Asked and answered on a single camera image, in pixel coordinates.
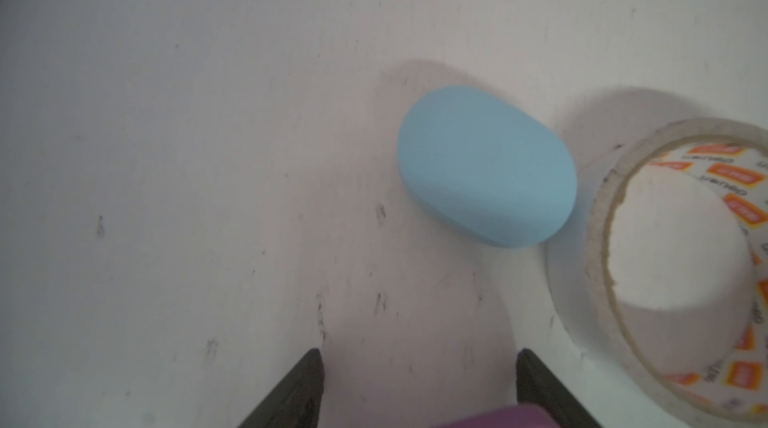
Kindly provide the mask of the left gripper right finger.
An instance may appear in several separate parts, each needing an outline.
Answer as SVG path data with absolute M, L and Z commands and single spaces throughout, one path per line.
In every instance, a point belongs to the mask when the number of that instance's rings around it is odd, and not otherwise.
M 516 394 L 519 403 L 535 404 L 564 428 L 602 428 L 546 364 L 530 349 L 516 359 Z

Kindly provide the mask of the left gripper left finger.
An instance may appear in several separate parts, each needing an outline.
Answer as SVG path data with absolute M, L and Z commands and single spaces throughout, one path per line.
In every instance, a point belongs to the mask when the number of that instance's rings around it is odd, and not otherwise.
M 308 350 L 239 428 L 317 428 L 324 394 L 321 351 Z

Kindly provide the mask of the black phone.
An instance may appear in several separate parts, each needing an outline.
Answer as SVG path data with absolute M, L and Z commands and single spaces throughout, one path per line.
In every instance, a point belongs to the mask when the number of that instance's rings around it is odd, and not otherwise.
M 561 428 L 541 406 L 525 403 L 474 415 L 439 428 Z

